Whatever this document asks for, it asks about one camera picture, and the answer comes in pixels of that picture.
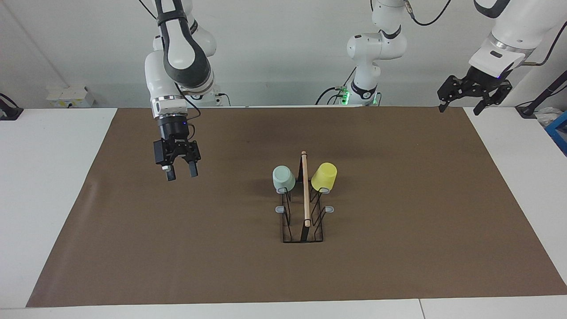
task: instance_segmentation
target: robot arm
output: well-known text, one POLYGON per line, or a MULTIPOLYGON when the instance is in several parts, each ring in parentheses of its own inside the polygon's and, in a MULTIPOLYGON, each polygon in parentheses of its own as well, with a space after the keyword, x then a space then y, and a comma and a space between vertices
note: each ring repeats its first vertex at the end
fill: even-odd
POLYGON ((408 46, 401 33, 403 0, 374 1, 372 21, 378 27, 378 33, 355 35, 347 45, 349 56, 357 64, 354 80, 348 84, 348 104, 372 104, 380 76, 376 61, 399 58, 408 46))
POLYGON ((192 0, 155 0, 160 35, 146 58, 146 83, 161 139, 154 142, 155 162, 176 179, 174 160, 181 156, 191 176, 201 159, 197 141, 189 142, 186 95, 204 95, 214 86, 208 57, 217 49, 212 35, 194 19, 192 0))
POLYGON ((465 96, 481 97, 475 108, 499 105, 512 90, 506 80, 541 44, 545 34, 563 22, 567 2, 563 0, 475 0, 475 7, 496 25, 480 49, 471 57, 467 75, 452 75, 437 92, 441 112, 449 103, 465 96))

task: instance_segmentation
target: wooden dowel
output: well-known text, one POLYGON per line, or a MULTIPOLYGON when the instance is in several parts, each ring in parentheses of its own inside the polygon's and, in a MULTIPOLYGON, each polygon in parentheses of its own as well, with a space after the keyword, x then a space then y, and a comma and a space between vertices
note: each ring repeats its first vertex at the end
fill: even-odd
POLYGON ((307 152, 301 152, 303 164, 303 209, 305 212, 305 227, 311 227, 311 208, 309 201, 309 173, 307 172, 307 152))

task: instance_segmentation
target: brown table mat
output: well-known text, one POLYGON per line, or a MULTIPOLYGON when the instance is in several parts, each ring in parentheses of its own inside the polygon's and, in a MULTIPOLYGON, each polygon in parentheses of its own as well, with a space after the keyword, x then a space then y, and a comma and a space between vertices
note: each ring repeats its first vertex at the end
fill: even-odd
POLYGON ((207 109, 194 123, 200 176, 178 159, 167 183, 151 111, 118 110, 28 307, 567 294, 461 109, 207 109), (271 173, 296 171, 303 149, 311 173, 338 167, 336 212, 325 242, 282 244, 271 173))

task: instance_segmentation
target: yellow cup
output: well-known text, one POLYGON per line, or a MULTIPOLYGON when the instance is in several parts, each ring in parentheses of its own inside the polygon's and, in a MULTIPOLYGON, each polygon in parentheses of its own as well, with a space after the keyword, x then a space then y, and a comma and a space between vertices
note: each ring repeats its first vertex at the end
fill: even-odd
POLYGON ((337 178, 337 167, 331 163, 323 163, 317 171, 313 178, 311 178, 311 185, 313 189, 321 192, 322 188, 332 190, 335 185, 335 179, 337 178))

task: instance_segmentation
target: light blue cup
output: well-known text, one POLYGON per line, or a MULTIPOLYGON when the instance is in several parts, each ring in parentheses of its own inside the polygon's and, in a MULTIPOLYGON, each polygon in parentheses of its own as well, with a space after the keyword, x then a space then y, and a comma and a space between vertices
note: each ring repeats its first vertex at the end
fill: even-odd
POLYGON ((289 192, 295 186, 295 176, 287 166, 278 166, 272 173, 274 187, 278 194, 284 194, 286 190, 289 192))

